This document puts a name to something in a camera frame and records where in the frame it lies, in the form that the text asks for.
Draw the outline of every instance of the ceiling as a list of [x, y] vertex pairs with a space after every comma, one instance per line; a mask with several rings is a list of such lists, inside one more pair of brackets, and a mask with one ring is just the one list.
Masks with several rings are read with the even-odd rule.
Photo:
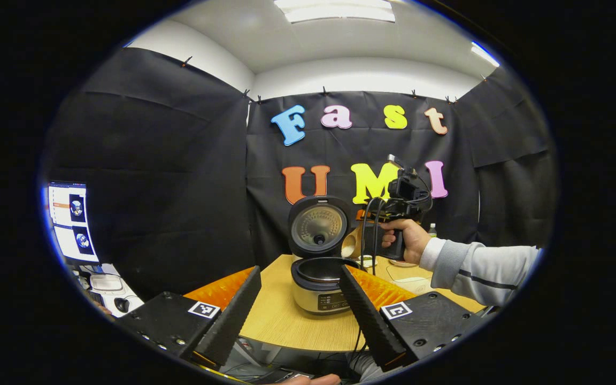
[[210, 37], [254, 73], [329, 58], [424, 61], [481, 79], [494, 67], [459, 27], [418, 4], [391, 1], [396, 22], [323, 19], [290, 24], [272, 0], [208, 0], [169, 19]]

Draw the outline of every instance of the white wall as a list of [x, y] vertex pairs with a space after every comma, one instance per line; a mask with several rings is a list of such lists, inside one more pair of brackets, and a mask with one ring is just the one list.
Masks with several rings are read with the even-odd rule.
[[185, 61], [244, 92], [254, 73], [227, 49], [200, 32], [173, 20], [163, 20], [137, 36], [130, 47], [144, 48]]
[[335, 58], [293, 64], [254, 74], [229, 51], [200, 32], [173, 20], [163, 20], [139, 35], [130, 47], [150, 49], [189, 64], [251, 91], [257, 98], [322, 91], [381, 91], [411, 93], [454, 100], [481, 80], [435, 64], [388, 58]]
[[307, 61], [256, 75], [249, 96], [281, 97], [329, 91], [381, 91], [450, 100], [481, 79], [435, 64], [387, 58], [337, 58]]

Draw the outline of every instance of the foam letter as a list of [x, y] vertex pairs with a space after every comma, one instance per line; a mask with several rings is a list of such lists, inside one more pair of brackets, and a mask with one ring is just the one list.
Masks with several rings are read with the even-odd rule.
[[367, 191], [372, 198], [382, 197], [389, 199], [389, 182], [398, 178], [398, 167], [391, 163], [384, 163], [379, 171], [379, 176], [374, 176], [372, 169], [366, 163], [357, 163], [351, 166], [355, 173], [355, 197], [354, 204], [364, 204], [367, 199]]
[[[315, 174], [315, 194], [327, 195], [327, 173], [329, 166], [312, 166], [311, 173]], [[284, 175], [284, 196], [292, 205], [299, 199], [305, 198], [301, 191], [301, 176], [306, 172], [303, 167], [285, 167], [282, 170]]]
[[447, 197], [448, 190], [443, 187], [443, 175], [441, 173], [443, 162], [438, 160], [432, 160], [425, 163], [425, 166], [429, 170], [429, 175], [432, 180], [432, 198]]
[[339, 127], [342, 129], [350, 128], [353, 122], [350, 121], [350, 111], [342, 105], [328, 105], [325, 107], [326, 115], [320, 119], [325, 127]]
[[275, 115], [271, 120], [269, 120], [270, 122], [277, 124], [280, 131], [282, 131], [282, 134], [284, 135], [284, 146], [291, 146], [306, 136], [305, 132], [298, 131], [298, 129], [296, 129], [296, 127], [305, 127], [306, 123], [303, 121], [303, 117], [301, 117], [301, 115], [297, 115], [291, 119], [291, 115], [303, 114], [304, 112], [306, 112], [306, 109], [301, 105], [294, 105], [294, 107], [289, 108], [281, 114]]
[[448, 132], [448, 129], [441, 125], [443, 114], [441, 112], [437, 112], [436, 108], [431, 107], [429, 110], [426, 110], [425, 115], [429, 117], [429, 122], [432, 124], [432, 129], [434, 129], [437, 134], [445, 135]]
[[408, 119], [406, 119], [403, 114], [405, 114], [405, 110], [403, 110], [403, 107], [400, 105], [387, 105], [384, 107], [384, 115], [386, 115], [384, 123], [389, 128], [405, 128], [408, 126]]

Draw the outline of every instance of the black backdrop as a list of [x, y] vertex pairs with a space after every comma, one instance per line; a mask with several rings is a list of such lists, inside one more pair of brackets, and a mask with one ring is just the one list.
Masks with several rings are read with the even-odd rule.
[[558, 200], [555, 144], [540, 107], [501, 66], [457, 103], [480, 191], [476, 240], [548, 243]]
[[[294, 105], [303, 106], [305, 138], [284, 146], [283, 135], [271, 118]], [[408, 126], [389, 129], [384, 124], [386, 105], [400, 105]], [[320, 119], [328, 105], [344, 105], [350, 110], [352, 127], [323, 127]], [[442, 124], [448, 133], [436, 134], [425, 111], [435, 107], [443, 114]], [[448, 196], [435, 199], [432, 211], [425, 218], [428, 227], [435, 222], [438, 236], [459, 242], [470, 242], [476, 234], [478, 185], [472, 169], [469, 148], [463, 140], [460, 122], [452, 105], [434, 98], [396, 93], [340, 92], [293, 95], [262, 100], [251, 106], [247, 134], [247, 189], [252, 203], [252, 238], [257, 258], [270, 263], [281, 253], [290, 253], [287, 244], [288, 216], [291, 204], [284, 196], [282, 168], [301, 166], [306, 169], [302, 188], [304, 195], [315, 192], [312, 166], [327, 165], [327, 193], [357, 205], [356, 177], [352, 164], [366, 163], [379, 175], [387, 155], [392, 153], [408, 165], [431, 187], [425, 163], [443, 162], [443, 184]]]
[[47, 138], [47, 178], [87, 183], [97, 255], [147, 299], [254, 264], [248, 98], [181, 64], [118, 51], [67, 98]]

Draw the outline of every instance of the blue letter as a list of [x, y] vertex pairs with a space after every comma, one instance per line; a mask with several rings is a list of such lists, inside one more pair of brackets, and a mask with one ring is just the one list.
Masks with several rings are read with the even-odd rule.
[[301, 107], [301, 105], [294, 105], [294, 107], [289, 108], [281, 114], [275, 115], [271, 120], [269, 120], [274, 124], [277, 124], [280, 131], [282, 131], [282, 134], [284, 135], [284, 146], [291, 146], [306, 136], [305, 132], [298, 131], [298, 129], [296, 129], [296, 127], [303, 128], [306, 125], [301, 115], [295, 116], [293, 119], [289, 119], [291, 115], [303, 114], [303, 112], [306, 112], [305, 108]]

